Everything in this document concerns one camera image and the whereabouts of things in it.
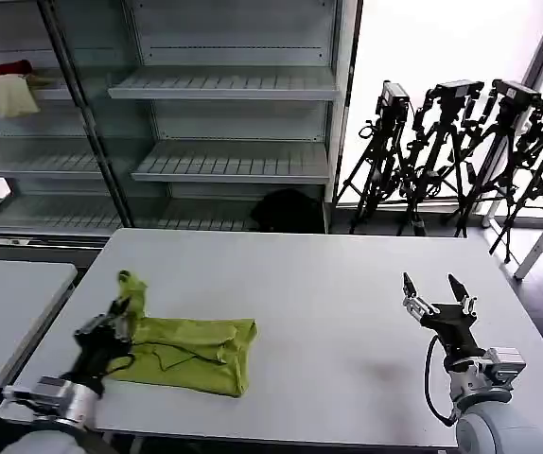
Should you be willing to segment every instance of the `shelf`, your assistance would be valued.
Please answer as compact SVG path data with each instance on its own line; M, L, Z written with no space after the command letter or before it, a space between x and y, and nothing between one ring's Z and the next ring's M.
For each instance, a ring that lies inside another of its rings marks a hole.
M0 138L0 177L102 179L82 138Z
M125 99L331 101L337 88L323 66L146 66L108 93Z
M59 69L43 69L35 72L40 77L54 79L53 82L42 88L32 88L34 99L40 100L72 100L70 92L65 84L63 75Z
M326 184L324 144L159 142L131 174L142 182Z
M251 219L255 201L173 199L163 215L149 227L167 230L214 230L248 232L256 230Z
M0 204L0 235L109 236L120 227L105 196L22 195Z

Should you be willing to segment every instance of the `beige cloth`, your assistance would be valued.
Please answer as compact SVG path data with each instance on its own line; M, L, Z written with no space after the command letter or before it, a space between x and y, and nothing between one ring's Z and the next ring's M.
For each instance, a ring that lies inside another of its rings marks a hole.
M0 117L35 114L40 109L27 87L26 78L18 74L0 76Z

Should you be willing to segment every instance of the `table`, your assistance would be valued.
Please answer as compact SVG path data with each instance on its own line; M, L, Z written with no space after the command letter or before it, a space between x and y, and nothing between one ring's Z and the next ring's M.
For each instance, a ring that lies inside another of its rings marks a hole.
M432 333L402 306L407 271L428 301L453 300L452 272L479 297L483 347L514 346L528 361L513 405L543 430L543 340L480 239L121 230L53 323L20 385L64 372L72 332L107 309L116 273L148 287L152 317L256 318L246 394L106 382L97 426L131 433L315 444L455 446L423 395ZM450 409L439 350L431 396ZM7 406L0 415L30 418Z
M0 386L19 372L76 276L74 265L0 260Z

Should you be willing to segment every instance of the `black bag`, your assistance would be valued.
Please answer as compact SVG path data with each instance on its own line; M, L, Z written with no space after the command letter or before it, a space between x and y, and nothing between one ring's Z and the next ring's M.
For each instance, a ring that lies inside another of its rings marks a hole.
M259 232L323 234L322 204L295 189L268 194L251 212Z

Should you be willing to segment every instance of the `dark floor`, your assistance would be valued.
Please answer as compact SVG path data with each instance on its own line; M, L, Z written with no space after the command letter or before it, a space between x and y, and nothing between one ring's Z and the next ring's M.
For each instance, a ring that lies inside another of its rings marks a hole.
M452 236L453 228L440 225L437 222L437 218L433 216L426 216L428 220L427 230L429 236ZM349 218L345 214L339 214L335 217L334 225L331 233L333 234L346 234L348 232L348 220ZM479 223L479 220L474 220L472 223ZM396 218L393 214L380 215L376 218L374 224L360 226L356 233L360 235L395 235L397 228ZM496 235L491 229L483 230L479 227L470 227L468 229L469 236L482 236L488 241L494 240ZM405 235L410 235L409 229L406 229ZM514 229L512 233L512 253L515 257L512 263L505 266L502 263L503 251L499 248L496 253L497 263L505 273L505 278L509 281L514 288L521 303L524 305L531 318L533 319L536 327L543 336L543 256L539 259L538 263L533 267L530 274L526 279L518 283L511 276L513 271L517 267L517 261L521 261L526 253L530 250L535 240L540 235L539 230L532 229ZM9 251L6 248L0 248L0 258L8 257ZM10 256L12 259L21 259L24 257L27 260L33 261L72 261L76 263L80 270L80 276L82 276L92 261L96 257L94 252L81 252L73 255L67 255L55 251L42 250L33 252L31 250L16 249ZM9 425L0 421L0 450L11 443L15 439L19 438L22 434L26 433L27 428L20 426ZM131 444L134 437L128 435L115 436L112 439L112 445L115 447L119 454L129 453L131 450ZM208 454L208 453L238 453L241 451L248 452L267 452L272 454L273 452L282 452L288 454L309 454L309 452L324 452L324 451L336 451L334 447L316 447L316 446L289 446L289 445L265 445L254 443L229 443L220 441L186 441L186 440L169 440L151 437L148 438L140 452L142 454L158 454L175 452L176 454ZM406 454L406 453L427 453L437 452L436 450L423 450L423 449L403 449L403 448L347 448L342 447L341 452L362 450L371 453L393 453L393 454ZM449 450L448 454L453 454L456 451Z

